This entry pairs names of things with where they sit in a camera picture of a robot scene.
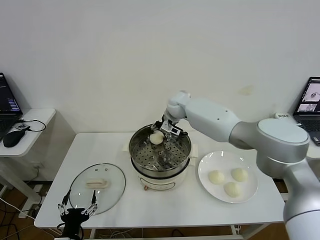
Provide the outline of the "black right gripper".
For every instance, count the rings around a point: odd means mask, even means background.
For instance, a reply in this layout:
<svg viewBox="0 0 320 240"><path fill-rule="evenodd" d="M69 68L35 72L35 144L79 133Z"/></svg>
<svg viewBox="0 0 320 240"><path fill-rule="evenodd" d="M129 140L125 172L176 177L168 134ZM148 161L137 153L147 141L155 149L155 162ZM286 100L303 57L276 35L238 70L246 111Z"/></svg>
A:
<svg viewBox="0 0 320 240"><path fill-rule="evenodd" d="M150 127L152 131L160 131L161 127L164 124L175 126L180 121L180 118L176 118L169 113L164 113L162 116L162 121L156 121ZM164 149L171 150L176 147L176 139L172 136L165 136L163 139Z"/></svg>

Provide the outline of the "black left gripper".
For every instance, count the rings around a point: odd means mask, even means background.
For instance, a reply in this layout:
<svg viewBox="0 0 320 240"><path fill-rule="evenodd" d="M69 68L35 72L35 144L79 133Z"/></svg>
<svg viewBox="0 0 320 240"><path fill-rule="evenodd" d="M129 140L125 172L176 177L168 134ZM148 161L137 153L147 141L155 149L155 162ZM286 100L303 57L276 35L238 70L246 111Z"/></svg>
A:
<svg viewBox="0 0 320 240"><path fill-rule="evenodd" d="M61 215L61 220L64 222L64 228L67 230L79 230L81 224L86 222L98 209L96 190L93 191L90 205L84 208L67 208L70 197L70 190L62 198L62 202L57 204Z"/></svg>

